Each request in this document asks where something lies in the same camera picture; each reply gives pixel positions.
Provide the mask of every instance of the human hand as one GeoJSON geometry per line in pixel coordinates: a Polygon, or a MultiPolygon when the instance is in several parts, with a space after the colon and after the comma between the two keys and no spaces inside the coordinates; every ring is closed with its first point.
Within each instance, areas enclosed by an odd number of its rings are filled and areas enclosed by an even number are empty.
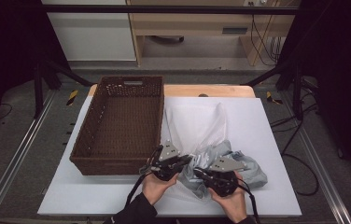
{"type": "MultiPolygon", "coordinates": [[[[237,178],[243,179],[239,173],[235,172],[237,178]]],[[[245,191],[237,188],[233,194],[226,197],[220,197],[213,189],[208,188],[211,193],[211,198],[221,205],[227,217],[234,223],[238,223],[247,218],[245,191]]]]}
{"type": "Polygon", "coordinates": [[[153,174],[149,174],[143,181],[143,193],[149,203],[154,205],[163,195],[163,193],[176,183],[178,174],[175,174],[169,181],[158,179],[153,174]]]}

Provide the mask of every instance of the white table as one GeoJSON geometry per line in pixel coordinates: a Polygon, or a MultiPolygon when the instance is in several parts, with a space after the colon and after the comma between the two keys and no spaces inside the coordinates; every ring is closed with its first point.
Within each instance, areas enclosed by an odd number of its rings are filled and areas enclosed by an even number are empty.
{"type": "MultiPolygon", "coordinates": [[[[69,160],[77,134],[86,116],[92,96],[88,96],[79,113],[59,167],[38,210],[48,216],[107,216],[120,211],[137,175],[84,176],[69,160]]],[[[238,97],[165,97],[165,106],[177,104],[225,105],[228,136],[233,150],[241,149],[254,158],[268,176],[268,184],[255,189],[258,213],[262,217],[300,216],[301,209],[290,184],[287,171],[266,118],[260,99],[238,97]]],[[[162,141],[167,139],[162,128],[162,141]]],[[[135,193],[141,192],[141,186],[135,193]]],[[[253,214],[246,197],[247,213],[253,214]]],[[[199,203],[169,197],[166,193],[156,203],[159,217],[225,216],[211,201],[199,203]]]]}

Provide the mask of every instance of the brown wicker basket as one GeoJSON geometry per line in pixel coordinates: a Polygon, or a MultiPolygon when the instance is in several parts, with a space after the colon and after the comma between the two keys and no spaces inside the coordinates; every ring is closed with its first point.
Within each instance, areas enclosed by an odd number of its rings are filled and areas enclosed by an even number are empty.
{"type": "Polygon", "coordinates": [[[162,77],[102,77],[70,156],[83,175],[138,175],[161,141],[162,77]]]}

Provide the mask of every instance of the black curtain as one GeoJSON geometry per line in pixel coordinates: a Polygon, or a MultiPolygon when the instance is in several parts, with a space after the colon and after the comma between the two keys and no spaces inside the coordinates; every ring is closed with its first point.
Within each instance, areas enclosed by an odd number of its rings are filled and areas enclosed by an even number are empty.
{"type": "MultiPolygon", "coordinates": [[[[40,0],[0,0],[0,104],[8,89],[34,78],[36,64],[47,55],[70,69],[47,13],[20,11],[19,4],[42,3],[40,0]]],[[[45,71],[46,77],[56,77],[55,71],[45,71]]]]}
{"type": "MultiPolygon", "coordinates": [[[[305,7],[320,8],[320,13],[328,2],[303,1],[305,7]]],[[[289,59],[298,41],[320,13],[296,18],[280,63],[289,59]]],[[[317,79],[317,100],[323,119],[339,149],[351,159],[351,2],[331,1],[330,7],[303,43],[296,61],[304,76],[317,79]]],[[[280,89],[287,87],[294,75],[292,68],[284,71],[277,83],[280,89]]]]}

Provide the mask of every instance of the cable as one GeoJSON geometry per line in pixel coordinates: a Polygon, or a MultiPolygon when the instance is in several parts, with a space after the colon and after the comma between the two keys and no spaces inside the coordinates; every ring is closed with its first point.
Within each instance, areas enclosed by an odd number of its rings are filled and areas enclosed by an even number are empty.
{"type": "Polygon", "coordinates": [[[129,195],[127,196],[125,207],[127,205],[129,205],[130,201],[132,200],[133,195],[135,194],[135,191],[137,190],[138,186],[140,186],[140,184],[143,182],[144,178],[146,178],[147,175],[152,175],[152,173],[149,173],[149,174],[146,174],[146,175],[140,175],[140,177],[138,178],[137,182],[135,182],[132,190],[130,191],[129,195]]]}
{"type": "MultiPolygon", "coordinates": [[[[251,37],[252,46],[254,47],[255,51],[258,53],[258,56],[260,57],[260,61],[261,61],[263,64],[268,65],[268,66],[277,65],[276,61],[274,60],[274,58],[272,57],[272,55],[269,53],[268,49],[266,48],[266,45],[265,45],[265,42],[264,42],[263,38],[260,36],[260,32],[258,31],[257,25],[256,25],[256,23],[255,23],[254,14],[251,14],[251,16],[252,16],[252,22],[251,22],[250,37],[251,37]],[[260,52],[258,51],[257,47],[255,46],[254,40],[253,40],[253,38],[252,38],[252,32],[253,32],[254,28],[255,28],[255,30],[257,31],[258,36],[260,37],[260,42],[262,43],[263,47],[265,48],[266,53],[268,54],[269,58],[274,62],[274,64],[267,64],[267,63],[265,63],[265,62],[262,60],[262,57],[260,56],[260,52]]],[[[270,24],[270,23],[268,22],[267,25],[266,25],[265,33],[266,33],[266,32],[268,31],[268,29],[269,29],[269,24],[270,24]]]]}
{"type": "Polygon", "coordinates": [[[148,158],[147,164],[144,165],[143,167],[141,167],[141,168],[138,170],[138,173],[139,173],[140,175],[146,174],[146,173],[148,172],[149,167],[150,167],[150,164],[152,163],[152,160],[153,160],[153,158],[154,158],[154,156],[155,156],[155,153],[156,153],[157,151],[159,151],[160,149],[161,149],[161,147],[157,147],[157,148],[152,152],[151,156],[148,158]]]}
{"type": "Polygon", "coordinates": [[[280,53],[279,53],[280,52],[280,46],[281,46],[281,37],[280,36],[278,36],[278,37],[272,36],[271,48],[270,48],[271,54],[270,54],[269,57],[271,57],[272,60],[274,60],[275,63],[278,62],[278,59],[280,57],[280,53]],[[274,50],[274,42],[275,42],[276,39],[277,39],[277,44],[276,44],[277,47],[274,50]]]}
{"type": "MultiPolygon", "coordinates": [[[[308,107],[306,107],[306,108],[302,111],[302,113],[303,113],[303,114],[304,114],[304,113],[309,113],[310,111],[313,110],[314,106],[316,106],[316,105],[317,105],[317,104],[309,105],[308,107]]],[[[271,127],[275,127],[275,126],[284,124],[284,123],[286,123],[286,122],[288,122],[288,121],[290,121],[290,120],[293,120],[294,118],[295,118],[295,116],[291,116],[291,117],[286,118],[286,119],[280,119],[280,120],[274,121],[274,122],[271,123],[271,125],[273,124],[271,127]]],[[[316,182],[315,190],[314,190],[313,192],[309,192],[309,193],[299,192],[299,191],[297,191],[297,190],[295,190],[295,192],[296,192],[297,194],[301,195],[301,196],[313,196],[313,195],[315,195],[315,194],[318,192],[318,190],[319,190],[319,182],[318,182],[318,178],[317,178],[317,176],[316,176],[316,173],[314,172],[314,170],[313,170],[306,162],[304,162],[303,160],[297,158],[296,156],[293,156],[293,155],[290,155],[290,154],[287,154],[287,153],[286,153],[286,150],[287,150],[288,146],[290,145],[291,141],[294,139],[295,135],[297,134],[297,132],[298,132],[299,129],[301,128],[302,124],[303,124],[303,119],[302,119],[301,122],[298,124],[298,126],[292,127],[292,128],[290,128],[290,129],[288,129],[288,130],[285,130],[285,131],[289,131],[289,130],[291,130],[291,129],[297,128],[297,129],[295,130],[295,132],[292,134],[292,136],[288,139],[288,142],[287,142],[286,146],[284,147],[283,151],[280,153],[280,155],[281,155],[282,157],[290,157],[290,158],[292,158],[293,160],[299,161],[302,165],[304,165],[305,167],[307,167],[307,168],[309,169],[309,171],[312,173],[312,175],[313,175],[313,177],[314,177],[314,179],[315,179],[315,182],[316,182]]]]}
{"type": "Polygon", "coordinates": [[[249,198],[251,200],[252,211],[254,212],[255,221],[257,222],[257,224],[260,224],[260,216],[258,215],[257,203],[255,202],[255,196],[251,193],[248,184],[245,181],[243,181],[243,183],[246,185],[246,187],[244,187],[242,185],[239,185],[239,184],[237,184],[236,186],[239,187],[240,189],[243,189],[245,192],[248,193],[248,196],[249,196],[249,198]]]}
{"type": "MultiPolygon", "coordinates": [[[[258,51],[257,47],[256,47],[255,44],[254,44],[254,40],[253,40],[253,38],[252,38],[252,31],[254,30],[254,27],[256,28],[257,34],[258,34],[259,37],[260,37],[260,32],[258,31],[257,27],[255,26],[254,14],[252,14],[251,16],[252,16],[252,22],[251,22],[250,37],[251,37],[252,46],[254,47],[255,51],[258,53],[258,56],[260,57],[260,61],[261,61],[263,64],[268,65],[268,66],[275,66],[275,65],[276,65],[275,63],[274,63],[274,64],[267,64],[267,63],[265,63],[265,62],[262,60],[262,57],[260,56],[260,52],[258,51]]],[[[268,53],[268,50],[266,49],[266,46],[265,46],[265,44],[263,43],[263,39],[262,39],[261,37],[260,37],[260,41],[261,41],[261,43],[263,44],[263,47],[265,48],[266,53],[268,53]]]]}
{"type": "Polygon", "coordinates": [[[320,183],[318,182],[318,178],[317,178],[317,175],[315,174],[315,172],[313,171],[313,169],[306,163],[304,162],[303,160],[299,159],[298,157],[296,156],[293,156],[293,155],[290,155],[290,154],[287,154],[287,153],[284,153],[282,155],[283,157],[290,157],[296,161],[299,161],[300,163],[302,163],[304,166],[306,166],[307,169],[309,169],[309,171],[312,173],[313,177],[315,178],[315,182],[316,182],[316,187],[315,187],[315,190],[313,192],[310,192],[310,193],[302,193],[302,192],[298,192],[297,190],[295,190],[299,195],[301,196],[313,196],[315,195],[318,190],[319,190],[319,186],[320,186],[320,183]]]}
{"type": "Polygon", "coordinates": [[[286,153],[286,150],[289,146],[289,144],[291,144],[292,139],[294,139],[295,135],[297,134],[298,130],[301,128],[303,123],[303,119],[301,120],[301,122],[298,124],[297,130],[295,130],[295,132],[292,134],[292,136],[288,139],[288,142],[286,143],[286,146],[284,147],[283,151],[280,153],[281,156],[283,156],[286,153]]]}
{"type": "Polygon", "coordinates": [[[295,129],[297,127],[298,126],[294,126],[294,127],[291,127],[291,128],[285,129],[285,130],[277,130],[277,131],[273,131],[273,133],[285,133],[285,132],[291,131],[292,129],[295,129]]]}
{"type": "Polygon", "coordinates": [[[6,116],[8,116],[8,115],[10,114],[10,112],[12,112],[13,107],[12,107],[12,105],[10,105],[10,104],[1,104],[1,105],[7,105],[7,106],[9,106],[9,111],[8,111],[4,116],[0,117],[0,119],[3,119],[3,118],[5,118],[6,116]]]}

